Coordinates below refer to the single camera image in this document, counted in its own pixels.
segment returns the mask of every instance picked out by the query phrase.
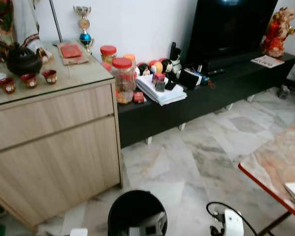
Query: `television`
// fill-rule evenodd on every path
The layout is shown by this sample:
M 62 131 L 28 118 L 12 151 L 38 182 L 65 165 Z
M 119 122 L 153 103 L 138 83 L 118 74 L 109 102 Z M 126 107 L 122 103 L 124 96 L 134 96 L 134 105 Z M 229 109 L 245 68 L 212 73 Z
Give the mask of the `television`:
M 278 0 L 198 0 L 186 63 L 257 51 Z

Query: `marble tabletop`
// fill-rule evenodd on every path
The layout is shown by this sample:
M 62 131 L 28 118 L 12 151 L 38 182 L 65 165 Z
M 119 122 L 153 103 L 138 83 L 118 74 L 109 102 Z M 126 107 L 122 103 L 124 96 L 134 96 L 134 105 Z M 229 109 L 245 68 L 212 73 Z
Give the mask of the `marble tabletop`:
M 87 63 L 65 66 L 57 47 L 48 42 L 44 43 L 44 46 L 53 54 L 53 59 L 43 64 L 40 73 L 44 70 L 56 70 L 57 83 L 54 85 L 46 83 L 45 78 L 39 73 L 37 75 L 37 87 L 31 89 L 26 88 L 24 82 L 21 81 L 17 75 L 9 72 L 5 63 L 0 62 L 0 72 L 5 73 L 7 77 L 13 78 L 16 85 L 16 90 L 12 94 L 6 94 L 0 88 L 0 105 L 113 78 L 113 75 L 111 75 L 92 55 L 88 55 L 89 61 Z
M 295 215 L 295 201 L 284 184 L 295 181 L 295 125 L 264 144 L 238 167 Z

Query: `wooden cabinet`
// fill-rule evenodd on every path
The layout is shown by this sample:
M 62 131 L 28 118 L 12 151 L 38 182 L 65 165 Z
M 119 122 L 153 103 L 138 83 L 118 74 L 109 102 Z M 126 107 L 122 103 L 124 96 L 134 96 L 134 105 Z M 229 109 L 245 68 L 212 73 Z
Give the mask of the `wooden cabinet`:
M 114 117 L 0 153 L 0 196 L 31 225 L 120 182 Z
M 49 85 L 0 89 L 0 204 L 33 231 L 38 224 L 114 186 L 122 186 L 115 79 L 89 56 L 56 69 Z M 0 64 L 0 72 L 14 75 Z

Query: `black teapot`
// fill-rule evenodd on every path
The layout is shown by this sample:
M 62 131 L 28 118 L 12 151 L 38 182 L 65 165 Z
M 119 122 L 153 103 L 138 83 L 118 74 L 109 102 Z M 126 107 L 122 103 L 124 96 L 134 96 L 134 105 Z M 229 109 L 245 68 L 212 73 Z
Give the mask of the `black teapot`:
M 19 76 L 28 73 L 38 74 L 42 67 L 39 49 L 35 54 L 29 48 L 20 47 L 18 43 L 14 43 L 14 46 L 8 49 L 6 66 L 9 71 Z

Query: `white wall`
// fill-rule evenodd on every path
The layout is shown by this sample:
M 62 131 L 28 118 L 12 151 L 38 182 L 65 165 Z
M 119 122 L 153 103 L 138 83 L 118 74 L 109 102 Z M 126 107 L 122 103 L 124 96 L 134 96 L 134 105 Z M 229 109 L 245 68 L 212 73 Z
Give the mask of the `white wall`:
M 54 0 L 64 39 L 80 34 L 72 7 L 91 6 L 88 31 L 95 38 L 95 57 L 100 59 L 101 45 L 112 44 L 119 56 L 133 53 L 137 62 L 168 57 L 172 41 L 186 53 L 196 4 L 197 0 Z M 279 0 L 277 10 L 282 6 L 295 8 L 295 0 Z M 57 40 L 49 1 L 39 1 L 36 16 L 41 39 Z M 287 39 L 286 50 L 295 54 L 295 35 Z

